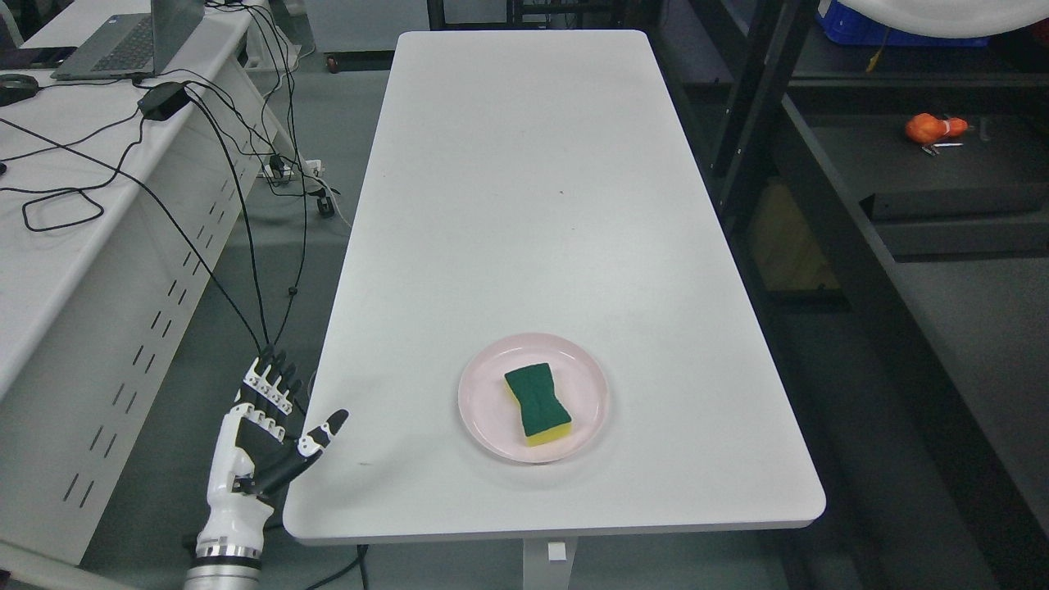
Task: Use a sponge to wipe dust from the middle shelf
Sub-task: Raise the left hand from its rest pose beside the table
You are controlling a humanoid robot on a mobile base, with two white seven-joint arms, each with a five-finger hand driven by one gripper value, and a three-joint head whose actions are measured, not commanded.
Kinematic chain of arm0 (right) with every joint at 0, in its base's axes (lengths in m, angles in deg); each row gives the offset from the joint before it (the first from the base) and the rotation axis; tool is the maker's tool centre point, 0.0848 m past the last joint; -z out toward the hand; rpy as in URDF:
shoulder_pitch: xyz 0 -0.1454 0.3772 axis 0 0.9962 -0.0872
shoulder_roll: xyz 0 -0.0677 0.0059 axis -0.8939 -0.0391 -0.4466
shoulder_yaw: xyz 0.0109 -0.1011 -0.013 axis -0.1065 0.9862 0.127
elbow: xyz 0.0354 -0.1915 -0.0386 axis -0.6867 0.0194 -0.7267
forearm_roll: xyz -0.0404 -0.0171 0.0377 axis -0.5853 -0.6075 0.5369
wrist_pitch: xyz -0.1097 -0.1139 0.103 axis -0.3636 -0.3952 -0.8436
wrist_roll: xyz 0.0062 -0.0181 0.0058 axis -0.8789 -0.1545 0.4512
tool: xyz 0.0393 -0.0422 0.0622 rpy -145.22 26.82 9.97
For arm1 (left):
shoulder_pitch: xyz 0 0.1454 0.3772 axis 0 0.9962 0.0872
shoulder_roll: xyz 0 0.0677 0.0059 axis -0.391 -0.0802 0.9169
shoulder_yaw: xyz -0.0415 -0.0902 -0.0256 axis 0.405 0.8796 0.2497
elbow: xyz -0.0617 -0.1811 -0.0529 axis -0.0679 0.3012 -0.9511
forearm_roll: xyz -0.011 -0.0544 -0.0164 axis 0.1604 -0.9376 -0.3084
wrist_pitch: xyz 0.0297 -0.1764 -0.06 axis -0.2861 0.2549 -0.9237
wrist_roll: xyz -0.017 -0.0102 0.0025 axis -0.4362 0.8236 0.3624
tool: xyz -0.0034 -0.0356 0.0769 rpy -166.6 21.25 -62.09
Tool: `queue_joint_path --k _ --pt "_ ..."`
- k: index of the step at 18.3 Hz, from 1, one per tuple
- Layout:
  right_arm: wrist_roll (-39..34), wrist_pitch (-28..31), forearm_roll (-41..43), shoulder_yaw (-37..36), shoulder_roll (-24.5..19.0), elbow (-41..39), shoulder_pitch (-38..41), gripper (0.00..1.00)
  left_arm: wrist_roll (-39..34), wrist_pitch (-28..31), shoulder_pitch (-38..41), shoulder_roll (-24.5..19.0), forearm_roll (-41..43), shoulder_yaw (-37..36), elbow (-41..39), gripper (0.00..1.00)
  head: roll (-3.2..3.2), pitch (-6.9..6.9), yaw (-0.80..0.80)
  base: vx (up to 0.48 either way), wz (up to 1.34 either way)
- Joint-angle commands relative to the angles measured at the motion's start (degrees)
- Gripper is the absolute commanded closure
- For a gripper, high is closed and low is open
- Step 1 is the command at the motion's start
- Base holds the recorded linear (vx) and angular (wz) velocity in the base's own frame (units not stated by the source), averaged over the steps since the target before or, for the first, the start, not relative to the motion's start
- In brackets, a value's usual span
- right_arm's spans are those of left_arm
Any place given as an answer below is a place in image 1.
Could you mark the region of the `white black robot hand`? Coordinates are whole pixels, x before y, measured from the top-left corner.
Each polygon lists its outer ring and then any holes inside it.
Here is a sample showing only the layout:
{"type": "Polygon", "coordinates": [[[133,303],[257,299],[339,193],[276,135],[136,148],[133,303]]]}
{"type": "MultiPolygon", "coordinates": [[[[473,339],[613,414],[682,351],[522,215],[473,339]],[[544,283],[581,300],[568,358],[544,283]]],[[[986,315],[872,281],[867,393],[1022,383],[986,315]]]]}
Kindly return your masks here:
{"type": "Polygon", "coordinates": [[[196,561],[258,561],[279,492],[325,454],[348,420],[339,408],[311,430],[294,429],[293,418],[302,415],[296,370],[270,345],[247,368],[215,443],[196,561]]]}

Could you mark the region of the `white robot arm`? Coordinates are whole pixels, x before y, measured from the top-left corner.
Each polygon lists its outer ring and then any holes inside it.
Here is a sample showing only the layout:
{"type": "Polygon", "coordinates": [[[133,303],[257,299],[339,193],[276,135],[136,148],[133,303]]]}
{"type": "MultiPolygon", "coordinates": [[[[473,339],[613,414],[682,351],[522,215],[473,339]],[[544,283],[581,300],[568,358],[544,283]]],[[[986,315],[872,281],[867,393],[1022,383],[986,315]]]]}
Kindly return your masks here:
{"type": "Polygon", "coordinates": [[[192,561],[183,589],[258,589],[261,561],[242,556],[206,556],[192,561]]]}

